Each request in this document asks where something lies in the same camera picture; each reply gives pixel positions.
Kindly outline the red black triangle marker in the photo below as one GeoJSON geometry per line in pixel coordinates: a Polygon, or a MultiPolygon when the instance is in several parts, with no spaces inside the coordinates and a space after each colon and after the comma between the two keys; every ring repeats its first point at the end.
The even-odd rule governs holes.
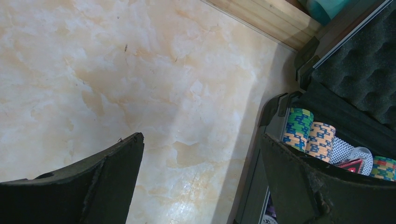
{"type": "Polygon", "coordinates": [[[362,170],[364,167],[364,159],[357,158],[353,160],[345,160],[335,164],[335,166],[345,169],[352,173],[362,174],[362,170]]]}

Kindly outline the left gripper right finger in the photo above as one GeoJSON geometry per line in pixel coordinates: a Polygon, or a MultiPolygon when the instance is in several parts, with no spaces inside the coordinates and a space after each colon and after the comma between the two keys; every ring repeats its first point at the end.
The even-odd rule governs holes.
{"type": "Polygon", "coordinates": [[[395,182],[336,167],[268,134],[260,148],[280,224],[395,223],[395,182]]]}

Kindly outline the black poker set case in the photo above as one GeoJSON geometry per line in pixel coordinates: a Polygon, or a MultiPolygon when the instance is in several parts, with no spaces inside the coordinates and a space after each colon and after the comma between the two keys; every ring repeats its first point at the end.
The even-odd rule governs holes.
{"type": "Polygon", "coordinates": [[[300,90],[272,98],[259,123],[236,224],[261,224],[269,199],[260,140],[283,142],[290,108],[309,110],[336,136],[373,156],[396,157],[396,3],[353,0],[298,51],[300,90]]]}

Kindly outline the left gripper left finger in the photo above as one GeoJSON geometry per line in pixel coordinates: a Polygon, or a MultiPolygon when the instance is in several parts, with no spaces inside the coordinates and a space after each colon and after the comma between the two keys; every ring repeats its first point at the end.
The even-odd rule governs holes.
{"type": "Polygon", "coordinates": [[[142,156],[134,133],[64,168],[0,184],[3,224],[124,224],[142,156]]]}

